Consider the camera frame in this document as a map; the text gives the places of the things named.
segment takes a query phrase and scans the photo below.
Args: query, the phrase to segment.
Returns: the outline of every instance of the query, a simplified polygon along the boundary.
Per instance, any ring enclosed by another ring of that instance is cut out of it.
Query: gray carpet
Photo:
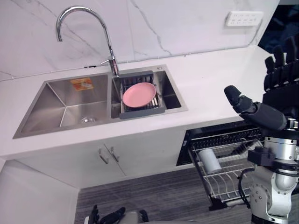
[[[75,224],[83,224],[97,204],[100,217],[124,206],[145,209],[150,221],[197,220],[202,224],[250,224],[245,205],[209,211],[209,201],[194,168],[82,189]],[[299,223],[299,195],[292,196],[289,224]]]

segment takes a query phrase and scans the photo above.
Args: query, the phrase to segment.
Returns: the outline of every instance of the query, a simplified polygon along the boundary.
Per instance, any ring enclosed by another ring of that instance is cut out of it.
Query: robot
[[[293,37],[285,42],[286,60],[281,46],[265,60],[263,103],[252,102],[234,86],[224,92],[240,116],[261,128],[264,147],[248,151],[248,160],[256,164],[250,205],[253,224],[287,224],[291,194],[299,177],[299,60]]]

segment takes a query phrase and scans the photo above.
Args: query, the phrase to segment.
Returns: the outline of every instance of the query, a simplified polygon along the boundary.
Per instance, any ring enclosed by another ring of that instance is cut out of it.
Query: chrome faucet
[[[99,14],[97,14],[95,11],[93,11],[90,8],[86,8],[84,6],[71,6],[69,8],[66,8],[57,18],[56,21],[56,37],[57,37],[57,41],[62,42],[62,38],[61,38],[61,25],[62,22],[64,21],[64,19],[66,18],[66,16],[72,12],[76,12],[76,11],[84,11],[84,12],[88,12],[92,15],[94,15],[101,23],[103,29],[104,29],[104,33],[105,33],[105,38],[109,47],[109,51],[110,51],[110,57],[108,58],[108,60],[102,62],[101,64],[110,63],[110,67],[111,67],[111,71],[115,76],[119,76],[119,70],[118,70],[118,66],[117,66],[117,62],[114,56],[114,53],[112,51],[112,47],[111,47],[111,42],[108,36],[108,32],[107,32],[107,27],[106,24],[104,23],[103,19],[99,16]]]

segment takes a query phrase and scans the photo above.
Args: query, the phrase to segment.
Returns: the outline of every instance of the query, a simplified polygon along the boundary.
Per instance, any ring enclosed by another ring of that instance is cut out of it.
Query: cable
[[[243,175],[247,172],[250,172],[250,171],[254,171],[254,168],[247,168],[247,169],[244,169],[240,176],[238,177],[239,179],[239,182],[238,182],[238,189],[239,189],[239,195],[241,197],[241,199],[244,201],[244,203],[246,204],[247,208],[250,209],[250,204],[245,196],[245,193],[243,191],[243,188],[242,188],[242,178],[243,178]]]

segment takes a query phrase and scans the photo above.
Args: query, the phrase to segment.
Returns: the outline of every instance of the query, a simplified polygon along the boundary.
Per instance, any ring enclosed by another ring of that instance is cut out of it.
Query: dish rack
[[[156,87],[156,95],[147,105],[138,108],[132,108],[126,106],[122,99],[124,92],[130,88],[132,85],[137,83],[151,83]],[[121,113],[120,119],[129,119],[142,116],[148,116],[152,114],[164,113],[165,107],[162,105],[161,94],[158,92],[157,85],[154,82],[153,71],[142,71],[134,73],[134,75],[122,75],[120,78],[121,83]]]
[[[210,210],[243,203],[238,191],[239,176],[244,169],[254,167],[247,161],[248,149],[262,146],[262,142],[259,128],[205,136],[189,142],[188,153],[211,203]],[[221,166],[221,170],[212,174],[206,172],[199,156],[201,150],[208,148],[213,150]],[[251,172],[243,175],[242,189],[246,197],[250,194],[252,181]]]

